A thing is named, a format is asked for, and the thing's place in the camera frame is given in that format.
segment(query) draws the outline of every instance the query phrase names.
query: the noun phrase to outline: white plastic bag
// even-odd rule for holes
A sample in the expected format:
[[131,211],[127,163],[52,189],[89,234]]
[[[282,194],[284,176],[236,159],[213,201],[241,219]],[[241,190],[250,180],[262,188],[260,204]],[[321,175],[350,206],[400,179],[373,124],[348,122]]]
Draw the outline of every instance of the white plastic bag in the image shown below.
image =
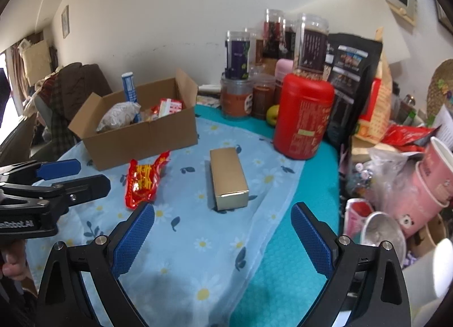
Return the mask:
[[102,117],[96,132],[128,126],[140,112],[140,107],[136,102],[120,102],[113,105]]

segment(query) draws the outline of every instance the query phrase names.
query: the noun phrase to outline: red bag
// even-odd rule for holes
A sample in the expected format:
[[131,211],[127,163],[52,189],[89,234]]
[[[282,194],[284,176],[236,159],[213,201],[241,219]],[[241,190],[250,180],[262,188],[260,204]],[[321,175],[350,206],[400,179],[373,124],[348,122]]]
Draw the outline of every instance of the red bag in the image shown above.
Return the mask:
[[170,151],[162,153],[152,165],[139,165],[131,160],[126,183],[126,207],[134,210],[140,202],[155,199],[160,182],[160,172],[169,162]]

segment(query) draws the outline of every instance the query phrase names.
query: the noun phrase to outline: white paper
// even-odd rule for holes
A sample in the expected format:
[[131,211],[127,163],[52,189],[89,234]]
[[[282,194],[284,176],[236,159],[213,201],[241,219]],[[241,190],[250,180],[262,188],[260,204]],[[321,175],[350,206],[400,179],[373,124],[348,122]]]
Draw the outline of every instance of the white paper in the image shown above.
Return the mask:
[[384,27],[384,51],[389,64],[411,56],[386,0],[316,0],[291,13],[312,13],[329,21],[330,33],[350,33],[374,39]]

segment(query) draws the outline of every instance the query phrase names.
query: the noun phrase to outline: brown jar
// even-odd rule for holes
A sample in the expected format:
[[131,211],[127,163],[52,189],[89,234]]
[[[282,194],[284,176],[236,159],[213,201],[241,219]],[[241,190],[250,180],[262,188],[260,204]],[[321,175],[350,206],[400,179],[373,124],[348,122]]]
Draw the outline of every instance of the brown jar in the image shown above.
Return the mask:
[[275,91],[275,78],[269,74],[256,74],[253,76],[253,104],[252,116],[266,120],[266,113],[273,105]]

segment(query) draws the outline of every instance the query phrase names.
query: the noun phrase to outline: white wall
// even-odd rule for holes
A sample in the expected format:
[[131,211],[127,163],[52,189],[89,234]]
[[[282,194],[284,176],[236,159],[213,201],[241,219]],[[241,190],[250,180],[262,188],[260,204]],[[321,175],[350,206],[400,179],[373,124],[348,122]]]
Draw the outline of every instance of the white wall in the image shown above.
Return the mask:
[[[312,0],[63,0],[52,22],[63,65],[98,63],[113,89],[121,73],[137,83],[172,76],[182,67],[198,83],[218,83],[224,34],[257,24],[265,8],[291,10]],[[71,33],[62,37],[69,4]],[[434,1],[418,0],[418,26],[402,32],[412,57],[392,66],[402,93],[424,104],[436,66],[453,55],[453,37],[438,25]]]

